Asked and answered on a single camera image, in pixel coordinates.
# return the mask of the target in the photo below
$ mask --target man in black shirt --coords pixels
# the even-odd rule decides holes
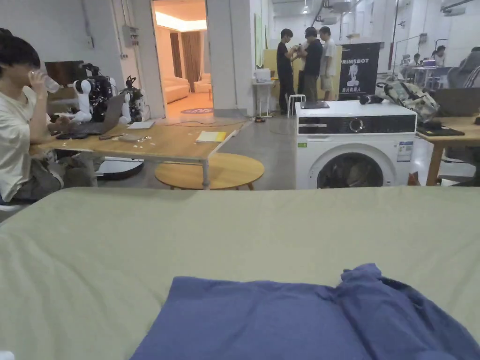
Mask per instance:
[[[322,43],[317,39],[317,29],[309,27],[305,30],[305,38],[308,47],[302,50],[300,56],[305,58],[305,69],[303,70],[304,92],[307,101],[317,101],[317,82],[320,75],[320,59],[322,58]]]
[[[287,50],[285,45],[293,37],[293,32],[290,29],[283,29],[281,36],[282,40],[276,49],[276,70],[280,80],[280,111],[282,115],[285,115],[287,113],[287,98],[295,94],[293,90],[293,72],[290,63],[297,58],[294,56],[297,47],[293,46],[290,50]]]

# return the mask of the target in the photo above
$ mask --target light green sheet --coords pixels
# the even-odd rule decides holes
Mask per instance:
[[[0,350],[128,359],[174,276],[336,285],[377,263],[480,339],[480,192],[76,189],[0,226]]]

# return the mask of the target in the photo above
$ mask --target black t-shirt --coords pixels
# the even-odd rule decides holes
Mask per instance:
[[[290,60],[285,56],[286,53],[288,53],[287,47],[284,43],[280,42],[276,49],[276,70],[278,77],[292,74],[292,66]]]
[[[323,52],[322,43],[316,39],[308,45],[306,51],[308,55],[305,58],[305,69],[303,72],[306,75],[320,75],[320,59]]]

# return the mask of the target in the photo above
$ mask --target beige sofa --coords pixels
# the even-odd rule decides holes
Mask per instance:
[[[179,77],[168,77],[163,79],[163,92],[167,104],[183,99],[190,93],[188,80]]]
[[[195,86],[196,93],[208,93],[209,90],[212,90],[210,74],[202,74],[202,79],[200,81],[195,81],[193,86]]]

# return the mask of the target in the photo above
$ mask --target blue cloth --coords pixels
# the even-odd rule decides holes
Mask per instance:
[[[131,360],[469,360],[468,331],[374,264],[336,288],[176,277]]]

